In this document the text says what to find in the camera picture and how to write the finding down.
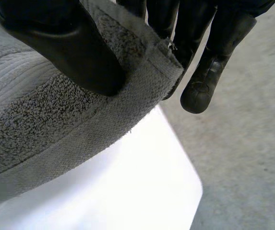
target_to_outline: gray towel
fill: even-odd
[[[126,71],[127,83],[110,98],[87,92],[0,28],[0,202],[113,144],[183,71],[169,41],[143,20],[108,0],[85,0],[84,6]]]

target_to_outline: black rubber fingertip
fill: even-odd
[[[186,87],[180,99],[182,108],[192,114],[204,112],[210,101],[208,93],[197,91],[192,87]]]
[[[117,74],[112,73],[111,75],[115,79],[114,82],[111,82],[110,85],[106,85],[106,87],[103,87],[105,83],[102,83],[101,88],[96,89],[98,94],[104,96],[115,96],[119,93],[119,91],[121,91],[126,81],[125,74],[123,72],[119,72]]]

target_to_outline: terry cloth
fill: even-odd
[[[83,3],[127,83],[114,97],[83,90],[0,28],[0,202],[109,147],[166,96],[183,71],[169,41],[143,20],[108,0]]]

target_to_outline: white surface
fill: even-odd
[[[110,148],[0,206],[0,230],[187,230],[202,185],[159,107]]]

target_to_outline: gray carpet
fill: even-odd
[[[179,98],[202,49],[161,103],[203,182],[192,230],[275,230],[275,5],[234,52],[208,110],[192,115]]]

